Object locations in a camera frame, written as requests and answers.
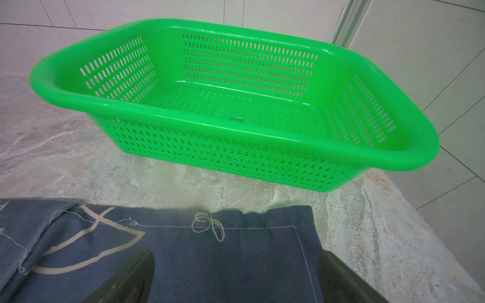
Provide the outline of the green plastic basket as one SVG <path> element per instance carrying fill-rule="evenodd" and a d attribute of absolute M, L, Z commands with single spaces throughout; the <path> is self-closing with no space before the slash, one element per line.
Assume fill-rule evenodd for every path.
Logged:
<path fill-rule="evenodd" d="M 150 19 L 59 50 L 30 73 L 129 154 L 320 192 L 371 168 L 411 171 L 434 126 L 365 57 L 325 42 Z"/>

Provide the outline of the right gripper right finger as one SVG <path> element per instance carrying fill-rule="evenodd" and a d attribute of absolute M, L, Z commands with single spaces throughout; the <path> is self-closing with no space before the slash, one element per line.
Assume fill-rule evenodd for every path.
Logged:
<path fill-rule="evenodd" d="M 317 273 L 324 302 L 388 302 L 330 251 L 320 253 Z"/>

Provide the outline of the metal corner frame post right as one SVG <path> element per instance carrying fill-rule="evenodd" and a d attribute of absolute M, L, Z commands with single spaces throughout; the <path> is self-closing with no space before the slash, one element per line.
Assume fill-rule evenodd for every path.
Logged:
<path fill-rule="evenodd" d="M 345 49 L 350 48 L 371 4 L 371 0 L 346 1 L 330 43 Z"/>

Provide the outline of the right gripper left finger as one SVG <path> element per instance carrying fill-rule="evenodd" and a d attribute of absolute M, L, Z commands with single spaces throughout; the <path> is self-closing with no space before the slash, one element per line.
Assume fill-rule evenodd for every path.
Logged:
<path fill-rule="evenodd" d="M 83 302 L 148 302 L 154 274 L 154 254 L 150 250 L 145 250 Z"/>

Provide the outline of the blue patterned pillowcase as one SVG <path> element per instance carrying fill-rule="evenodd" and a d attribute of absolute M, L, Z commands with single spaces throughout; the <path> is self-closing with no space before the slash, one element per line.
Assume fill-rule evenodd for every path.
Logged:
<path fill-rule="evenodd" d="M 1 200 L 1 301 L 82 302 L 141 253 L 149 302 L 322 302 L 309 206 L 265 213 Z"/>

